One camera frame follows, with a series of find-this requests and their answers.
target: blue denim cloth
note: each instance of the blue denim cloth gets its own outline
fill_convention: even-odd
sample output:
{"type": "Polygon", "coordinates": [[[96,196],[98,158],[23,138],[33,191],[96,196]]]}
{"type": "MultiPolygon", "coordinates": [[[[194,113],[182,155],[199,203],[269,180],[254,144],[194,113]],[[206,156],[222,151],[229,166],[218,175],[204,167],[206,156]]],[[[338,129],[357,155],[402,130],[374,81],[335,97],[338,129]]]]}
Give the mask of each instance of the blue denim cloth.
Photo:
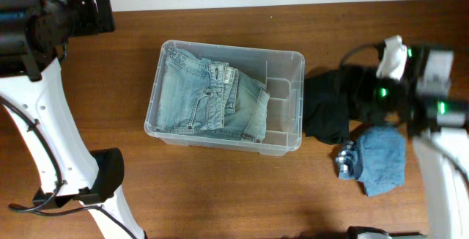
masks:
{"type": "Polygon", "coordinates": [[[265,85],[228,63],[167,48],[155,129],[228,140],[265,137],[265,85]]]}
{"type": "Polygon", "coordinates": [[[336,163],[339,178],[362,182],[368,196],[383,194],[404,185],[405,139],[396,128],[370,128],[342,147],[336,163]]]}

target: black fabric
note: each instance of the black fabric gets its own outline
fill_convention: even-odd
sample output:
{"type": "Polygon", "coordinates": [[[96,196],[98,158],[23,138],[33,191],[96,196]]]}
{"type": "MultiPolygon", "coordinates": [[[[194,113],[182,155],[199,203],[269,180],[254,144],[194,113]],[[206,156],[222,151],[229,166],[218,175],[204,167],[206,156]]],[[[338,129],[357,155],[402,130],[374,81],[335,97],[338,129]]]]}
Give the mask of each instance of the black fabric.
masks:
{"type": "Polygon", "coordinates": [[[326,144],[349,140],[347,94],[340,93],[340,70],[330,70],[305,80],[303,128],[326,144]]]}
{"type": "Polygon", "coordinates": [[[373,125],[393,125],[386,122],[388,112],[399,112],[405,117],[407,97],[405,86],[389,78],[377,78],[377,69],[359,65],[341,67],[341,93],[347,95],[349,118],[373,125]],[[385,88],[388,95],[377,95],[385,88]]]}

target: wooden table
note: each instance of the wooden table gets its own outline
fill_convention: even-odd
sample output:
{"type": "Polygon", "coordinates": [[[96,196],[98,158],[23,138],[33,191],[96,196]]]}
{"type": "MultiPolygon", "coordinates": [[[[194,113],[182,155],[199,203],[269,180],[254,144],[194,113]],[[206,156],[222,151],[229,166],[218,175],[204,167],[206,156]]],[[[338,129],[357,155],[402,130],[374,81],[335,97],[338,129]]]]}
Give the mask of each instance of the wooden table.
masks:
{"type": "MultiPolygon", "coordinates": [[[[113,34],[70,40],[64,90],[86,146],[123,152],[124,192],[149,238],[280,238],[348,226],[428,232],[410,145],[405,185],[368,198],[355,181],[337,178],[335,147],[316,139],[303,138],[282,158],[179,147],[149,137],[144,119],[166,40],[299,51],[309,72],[337,67],[357,45],[401,34],[410,43],[455,47],[452,95],[468,99],[469,0],[118,12],[116,22],[113,34]]],[[[40,218],[8,211],[9,202],[29,205],[40,183],[5,111],[0,150],[3,238],[101,238],[88,213],[40,218]]]]}

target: jeans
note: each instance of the jeans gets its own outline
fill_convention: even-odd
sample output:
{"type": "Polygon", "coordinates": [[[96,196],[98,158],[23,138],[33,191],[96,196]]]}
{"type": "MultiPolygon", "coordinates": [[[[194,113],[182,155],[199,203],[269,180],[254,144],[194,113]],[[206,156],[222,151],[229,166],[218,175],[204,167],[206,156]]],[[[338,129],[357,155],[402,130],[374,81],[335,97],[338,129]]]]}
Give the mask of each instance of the jeans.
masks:
{"type": "Polygon", "coordinates": [[[155,129],[164,133],[261,141],[265,137],[265,85],[228,63],[197,59],[168,48],[155,129]]]}
{"type": "Polygon", "coordinates": [[[386,193],[405,183],[405,139],[396,128],[370,128],[342,146],[336,163],[339,178],[362,182],[368,196],[386,193]]]}

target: black cable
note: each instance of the black cable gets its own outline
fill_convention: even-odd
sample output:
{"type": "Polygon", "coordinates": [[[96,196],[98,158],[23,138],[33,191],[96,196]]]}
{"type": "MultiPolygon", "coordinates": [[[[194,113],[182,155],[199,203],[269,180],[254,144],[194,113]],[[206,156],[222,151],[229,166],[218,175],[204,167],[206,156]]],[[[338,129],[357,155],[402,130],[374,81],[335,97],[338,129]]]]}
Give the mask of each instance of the black cable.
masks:
{"type": "Polygon", "coordinates": [[[69,215],[69,214],[72,214],[72,213],[79,213],[79,212],[84,211],[84,210],[97,210],[97,211],[101,212],[106,217],[110,218],[115,224],[117,224],[119,227],[121,227],[124,231],[126,231],[126,233],[128,233],[129,236],[132,237],[132,239],[137,239],[137,237],[135,235],[133,235],[132,232],[126,226],[124,226],[124,224],[121,224],[119,221],[117,221],[117,219],[115,219],[110,213],[105,211],[101,206],[86,206],[86,207],[80,207],[80,208],[77,208],[77,209],[66,210],[66,211],[62,211],[62,212],[58,212],[58,213],[44,213],[42,211],[35,211],[35,212],[33,212],[33,214],[43,216],[43,217],[57,217],[57,216],[66,216],[66,215],[69,215]]]}
{"type": "Polygon", "coordinates": [[[29,130],[33,131],[34,134],[36,135],[37,139],[39,139],[41,145],[44,147],[45,152],[47,153],[49,159],[51,159],[52,166],[54,170],[56,171],[56,176],[57,176],[57,182],[56,182],[56,189],[53,191],[52,195],[48,197],[43,203],[41,203],[38,206],[35,207],[26,207],[23,205],[17,205],[17,204],[9,204],[8,208],[16,213],[31,213],[35,214],[38,216],[44,216],[44,217],[56,217],[56,216],[66,216],[72,213],[78,213],[84,210],[98,210],[102,214],[104,214],[106,217],[110,218],[115,224],[117,224],[119,227],[121,227],[132,239],[137,239],[137,237],[120,221],[115,219],[110,213],[106,212],[101,206],[86,206],[86,207],[80,207],[76,208],[73,210],[66,210],[58,213],[45,213],[42,211],[39,211],[43,207],[45,207],[52,199],[55,199],[57,197],[57,194],[60,191],[60,188],[64,185],[64,181],[62,179],[62,172],[60,171],[59,164],[57,163],[57,160],[53,156],[52,150],[49,147],[47,141],[44,139],[44,136],[41,134],[39,129],[37,129],[37,123],[32,122],[20,109],[16,108],[16,106],[12,105],[11,102],[6,100],[0,95],[0,104],[4,105],[7,107],[10,111],[12,111],[14,114],[18,115],[29,127],[29,130]]]}
{"type": "Polygon", "coordinates": [[[354,48],[349,53],[345,54],[345,56],[341,59],[339,67],[342,68],[342,66],[345,65],[345,62],[347,61],[347,59],[349,59],[353,54],[355,54],[355,53],[357,53],[357,52],[359,52],[359,51],[361,51],[362,49],[365,49],[365,48],[376,48],[376,49],[378,49],[378,45],[379,44],[365,44],[365,45],[361,45],[357,48],[354,48]]]}
{"type": "Polygon", "coordinates": [[[64,42],[62,44],[62,56],[60,57],[59,59],[59,63],[62,64],[64,63],[64,61],[67,59],[67,55],[68,55],[68,52],[67,52],[67,42],[64,42]]]}
{"type": "Polygon", "coordinates": [[[56,175],[57,175],[56,189],[53,191],[52,195],[48,197],[43,203],[35,207],[25,207],[22,205],[10,204],[8,205],[8,208],[16,213],[30,213],[36,210],[40,210],[57,196],[57,194],[60,191],[60,188],[64,185],[64,182],[62,179],[62,173],[59,168],[59,164],[57,163],[57,160],[53,156],[52,150],[49,147],[47,141],[44,139],[41,132],[39,132],[39,129],[37,129],[37,124],[32,122],[20,109],[16,108],[16,106],[12,105],[8,100],[3,98],[2,96],[0,96],[0,103],[3,104],[5,107],[7,107],[14,114],[18,115],[28,125],[29,130],[34,132],[37,139],[40,141],[41,145],[44,147],[44,150],[47,153],[47,156],[51,160],[53,169],[56,171],[56,175]]]}
{"type": "Polygon", "coordinates": [[[443,157],[448,159],[454,167],[461,172],[461,174],[465,177],[465,179],[469,182],[469,171],[468,169],[465,168],[461,162],[455,158],[451,153],[445,151],[443,147],[441,147],[439,144],[433,142],[428,136],[425,136],[424,134],[420,135],[420,140],[427,144],[430,147],[433,147],[433,150],[436,150],[438,153],[440,153],[443,157]]]}

